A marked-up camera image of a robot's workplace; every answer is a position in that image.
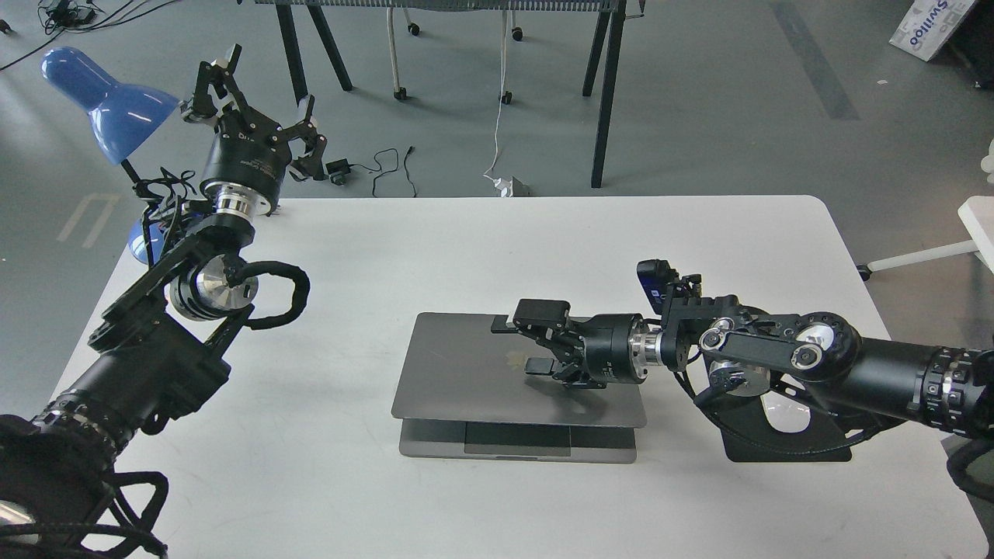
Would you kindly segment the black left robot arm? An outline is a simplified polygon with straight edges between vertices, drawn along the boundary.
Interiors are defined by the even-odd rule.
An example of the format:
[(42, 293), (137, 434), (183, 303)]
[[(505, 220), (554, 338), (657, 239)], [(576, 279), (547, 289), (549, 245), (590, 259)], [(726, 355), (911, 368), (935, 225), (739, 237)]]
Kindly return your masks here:
[(239, 329), (291, 323), (308, 303), (308, 275), (277, 261), (246, 262), (252, 220), (276, 209), (285, 174), (323, 180), (326, 138), (301, 99), (301, 120), (280, 125), (253, 109), (234, 79), (239, 45), (203, 61), (191, 95), (122, 84), (75, 47), (43, 56), (40, 70), (74, 100), (110, 162), (127, 157), (175, 109), (213, 127), (202, 198), (156, 196), (131, 175), (164, 220), (159, 254), (145, 238), (147, 272), (103, 312), (89, 336), (99, 358), (34, 418), (2, 417), (2, 556), (121, 558), (138, 548), (164, 558), (152, 530), (169, 491), (160, 473), (117, 473), (136, 432), (201, 409), (228, 381), (224, 353)]

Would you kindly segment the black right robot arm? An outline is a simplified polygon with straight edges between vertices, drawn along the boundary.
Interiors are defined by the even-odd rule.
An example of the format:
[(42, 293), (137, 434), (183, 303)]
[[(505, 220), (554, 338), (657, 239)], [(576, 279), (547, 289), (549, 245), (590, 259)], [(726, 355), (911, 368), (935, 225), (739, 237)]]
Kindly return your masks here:
[(847, 450), (902, 422), (964, 436), (947, 460), (964, 492), (992, 499), (968, 468), (992, 449), (992, 350), (919, 345), (860, 335), (841, 315), (767, 314), (736, 296), (704, 297), (700, 275), (664, 259), (637, 265), (653, 318), (599, 314), (579, 321), (562, 300), (520, 300), (494, 334), (520, 334), (551, 351), (529, 375), (562, 386), (641, 384), (670, 370), (720, 429), (725, 452), (759, 460), (848, 459)]

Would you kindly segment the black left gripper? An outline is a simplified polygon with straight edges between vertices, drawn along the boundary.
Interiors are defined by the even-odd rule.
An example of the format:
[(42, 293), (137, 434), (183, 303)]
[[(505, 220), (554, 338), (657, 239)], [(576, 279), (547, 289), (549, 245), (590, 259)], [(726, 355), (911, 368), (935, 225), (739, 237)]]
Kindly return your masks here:
[[(299, 100), (301, 120), (290, 127), (249, 106), (234, 80), (241, 52), (235, 43), (227, 56), (201, 61), (192, 92), (180, 103), (180, 116), (185, 123), (216, 125), (203, 170), (203, 194), (219, 207), (224, 188), (251, 190), (255, 212), (269, 215), (278, 206), (287, 170), (298, 182), (328, 178), (322, 163), (327, 139), (313, 121), (313, 95)], [(291, 154), (292, 141), (303, 141), (301, 156)]]

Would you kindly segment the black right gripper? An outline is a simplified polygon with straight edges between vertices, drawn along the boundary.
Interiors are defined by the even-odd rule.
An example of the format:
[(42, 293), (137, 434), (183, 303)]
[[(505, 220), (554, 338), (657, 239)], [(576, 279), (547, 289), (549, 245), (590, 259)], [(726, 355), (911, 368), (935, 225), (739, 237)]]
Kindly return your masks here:
[(528, 358), (528, 375), (551, 377), (576, 389), (642, 384), (648, 374), (633, 364), (631, 337), (644, 329), (643, 316), (598, 314), (574, 324), (569, 309), (564, 300), (520, 300), (511, 315), (494, 317), (491, 332), (521, 334), (550, 350), (575, 350), (565, 360)]

